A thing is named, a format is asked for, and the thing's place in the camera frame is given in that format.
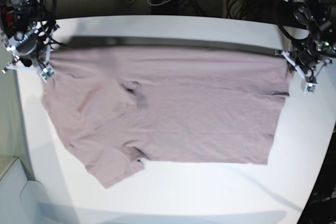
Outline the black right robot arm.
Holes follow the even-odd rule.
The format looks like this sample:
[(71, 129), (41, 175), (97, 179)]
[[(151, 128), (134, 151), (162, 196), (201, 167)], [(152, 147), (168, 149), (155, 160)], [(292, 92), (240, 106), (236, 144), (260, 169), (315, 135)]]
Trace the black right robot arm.
[(8, 0), (1, 6), (1, 43), (12, 60), (9, 70), (32, 70), (46, 81), (54, 73), (50, 64), (53, 39), (58, 29), (55, 20), (57, 0)]

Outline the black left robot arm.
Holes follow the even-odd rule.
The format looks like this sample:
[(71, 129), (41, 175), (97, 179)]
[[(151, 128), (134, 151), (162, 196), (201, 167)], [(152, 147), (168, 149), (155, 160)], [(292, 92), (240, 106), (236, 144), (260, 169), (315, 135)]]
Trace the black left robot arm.
[(318, 64), (326, 67), (335, 59), (335, 23), (330, 19), (330, 9), (335, 0), (275, 0), (274, 14), (278, 14), (279, 2), (290, 3), (295, 19), (308, 31), (304, 39), (291, 36), (281, 23), (277, 26), (282, 34), (291, 41), (290, 51), (280, 51), (291, 68), (306, 82), (308, 89), (317, 85)]

